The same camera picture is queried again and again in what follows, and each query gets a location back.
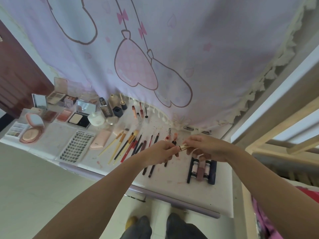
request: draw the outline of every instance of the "compact mirror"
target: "compact mirror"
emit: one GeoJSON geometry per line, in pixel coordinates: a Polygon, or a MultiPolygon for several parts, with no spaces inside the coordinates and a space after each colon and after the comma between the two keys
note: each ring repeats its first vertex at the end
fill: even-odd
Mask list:
{"type": "Polygon", "coordinates": [[[44,127],[43,120],[38,114],[28,113],[26,114],[26,120],[32,127],[35,127],[35,126],[44,127]]]}
{"type": "Polygon", "coordinates": [[[82,100],[77,100],[77,113],[82,113],[85,115],[90,115],[93,112],[96,112],[96,105],[87,103],[82,100]]]}
{"type": "Polygon", "coordinates": [[[44,95],[32,94],[34,107],[47,109],[47,97],[44,95]]]}

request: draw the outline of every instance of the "dark pants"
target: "dark pants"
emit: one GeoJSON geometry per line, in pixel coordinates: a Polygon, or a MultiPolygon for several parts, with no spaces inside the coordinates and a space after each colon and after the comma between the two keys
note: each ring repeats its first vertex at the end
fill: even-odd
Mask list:
{"type": "MultiPolygon", "coordinates": [[[[121,239],[150,239],[151,235],[150,221],[143,216],[123,233],[121,239]]],[[[207,237],[196,226],[187,224],[179,215],[171,213],[166,222],[165,239],[207,239],[207,237]]]]}

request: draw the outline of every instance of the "person's right hand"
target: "person's right hand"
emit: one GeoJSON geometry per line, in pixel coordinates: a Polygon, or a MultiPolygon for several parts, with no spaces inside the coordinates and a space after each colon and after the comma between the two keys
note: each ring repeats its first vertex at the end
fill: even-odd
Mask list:
{"type": "Polygon", "coordinates": [[[183,143],[190,146],[187,149],[187,155],[193,153],[200,161],[215,160],[218,162],[227,162],[230,156],[238,149],[237,146],[208,135],[191,135],[183,143]]]}

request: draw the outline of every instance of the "brown door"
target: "brown door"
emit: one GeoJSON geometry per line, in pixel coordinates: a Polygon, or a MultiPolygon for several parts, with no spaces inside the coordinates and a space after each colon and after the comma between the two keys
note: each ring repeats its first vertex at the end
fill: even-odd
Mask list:
{"type": "Polygon", "coordinates": [[[54,86],[0,21],[0,109],[18,118],[33,107],[32,93],[49,95],[54,86]]]}

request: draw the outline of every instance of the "tile floor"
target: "tile floor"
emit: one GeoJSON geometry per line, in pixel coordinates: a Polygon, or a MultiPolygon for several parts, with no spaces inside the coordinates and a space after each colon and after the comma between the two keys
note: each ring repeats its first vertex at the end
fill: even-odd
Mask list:
{"type": "MultiPolygon", "coordinates": [[[[94,183],[17,148],[0,143],[0,151],[3,239],[32,238],[69,201],[94,183]]],[[[170,210],[170,205],[162,201],[147,198],[143,203],[124,196],[101,238],[120,238],[131,214],[148,215],[152,238],[165,238],[170,210]]],[[[235,238],[231,218],[214,219],[187,211],[185,221],[196,225],[208,238],[235,238]]]]}

